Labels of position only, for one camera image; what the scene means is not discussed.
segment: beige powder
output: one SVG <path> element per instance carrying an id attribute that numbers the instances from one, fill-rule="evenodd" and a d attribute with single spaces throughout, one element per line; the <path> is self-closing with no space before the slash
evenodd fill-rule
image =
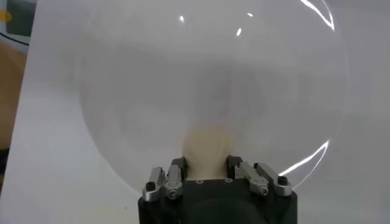
<path id="1" fill-rule="evenodd" d="M 226 178 L 226 158 L 230 154 L 230 138 L 223 128 L 203 128 L 191 132 L 183 145 L 188 165 L 187 179 Z"/>

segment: clear plastic dome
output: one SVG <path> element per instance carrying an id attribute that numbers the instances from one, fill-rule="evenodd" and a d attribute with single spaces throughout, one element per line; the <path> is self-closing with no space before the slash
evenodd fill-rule
<path id="1" fill-rule="evenodd" d="M 102 1 L 79 55 L 91 136 L 138 192 L 197 128 L 294 186 L 333 150 L 347 63 L 323 1 Z"/>

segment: bolt head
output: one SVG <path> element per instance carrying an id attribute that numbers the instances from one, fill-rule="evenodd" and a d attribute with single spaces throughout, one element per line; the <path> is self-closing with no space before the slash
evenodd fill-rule
<path id="1" fill-rule="evenodd" d="M 156 184 L 154 182 L 149 181 L 146 183 L 145 188 L 147 191 L 154 191 L 156 190 Z"/>
<path id="2" fill-rule="evenodd" d="M 288 185 L 288 179 L 285 176 L 279 176 L 278 177 L 278 184 L 281 186 L 287 186 Z"/>
<path id="3" fill-rule="evenodd" d="M 265 196 L 268 195 L 268 188 L 266 188 L 264 186 L 260 186 L 258 188 L 258 190 L 259 190 L 259 193 L 260 193 L 261 196 L 265 197 Z"/>
<path id="4" fill-rule="evenodd" d="M 177 198 L 177 196 L 178 196 L 178 193 L 177 193 L 177 191 L 176 190 L 169 190 L 168 191 L 168 198 L 169 199 L 171 199 L 171 200 L 174 200 L 174 199 L 176 199 Z"/>

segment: silver clamp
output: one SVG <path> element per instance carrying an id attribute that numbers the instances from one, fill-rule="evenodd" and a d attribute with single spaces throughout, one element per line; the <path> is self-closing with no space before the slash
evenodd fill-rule
<path id="1" fill-rule="evenodd" d="M 256 166 L 256 172 L 269 180 L 273 186 L 275 194 L 279 196 L 290 196 L 292 193 L 291 183 L 286 177 L 278 176 L 267 164 L 259 163 Z"/>
<path id="2" fill-rule="evenodd" d="M 160 189 L 165 180 L 165 172 L 161 167 L 152 169 L 149 181 L 142 188 L 142 198 L 144 201 L 152 202 L 160 198 Z"/>
<path id="3" fill-rule="evenodd" d="M 166 197 L 170 200 L 178 199 L 182 192 L 182 171 L 178 165 L 171 165 L 168 171 L 168 179 L 164 184 Z"/>
<path id="4" fill-rule="evenodd" d="M 241 162 L 238 168 L 239 176 L 249 181 L 249 190 L 262 197 L 268 195 L 268 180 L 256 173 L 256 170 L 248 162 Z"/>

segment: wooden surface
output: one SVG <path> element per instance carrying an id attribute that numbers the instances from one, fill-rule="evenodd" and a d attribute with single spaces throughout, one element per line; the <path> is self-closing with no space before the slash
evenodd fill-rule
<path id="1" fill-rule="evenodd" d="M 0 150 L 9 148 L 26 56 L 0 43 Z"/>

